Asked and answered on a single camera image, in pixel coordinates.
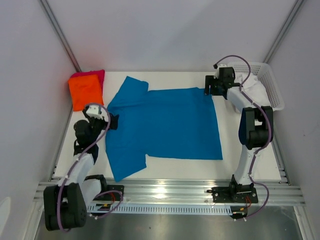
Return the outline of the blue t shirt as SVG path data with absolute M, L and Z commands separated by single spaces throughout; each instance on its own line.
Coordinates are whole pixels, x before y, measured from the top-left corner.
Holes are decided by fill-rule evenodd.
M 106 154 L 115 181 L 146 168 L 146 157 L 223 158 L 213 99 L 201 88 L 150 90 L 127 76 L 108 112 L 117 129 L 107 132 Z

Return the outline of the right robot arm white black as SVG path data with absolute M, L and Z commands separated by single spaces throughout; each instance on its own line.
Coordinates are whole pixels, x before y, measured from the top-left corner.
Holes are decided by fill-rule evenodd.
M 230 198 L 239 202 L 246 196 L 253 196 L 255 190 L 254 173 L 259 154 L 272 141 L 273 109 L 271 106 L 260 106 L 248 93 L 243 83 L 236 82 L 233 67 L 215 64 L 214 75 L 205 77 L 205 95 L 222 96 L 241 112 L 238 138 L 242 145 L 238 167 L 227 187 L 213 187 L 213 200 L 224 201 Z

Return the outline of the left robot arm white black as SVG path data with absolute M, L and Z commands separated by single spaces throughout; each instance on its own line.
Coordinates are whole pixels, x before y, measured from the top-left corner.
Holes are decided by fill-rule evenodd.
M 97 142 L 107 130 L 118 128 L 118 115 L 93 117 L 85 114 L 85 119 L 74 126 L 73 163 L 58 184 L 48 186 L 43 192 L 45 227 L 49 231 L 69 231 L 83 227 L 87 220 L 87 207 L 93 201 L 108 196 L 109 188 L 102 174 L 88 175 L 95 165 L 99 147 Z

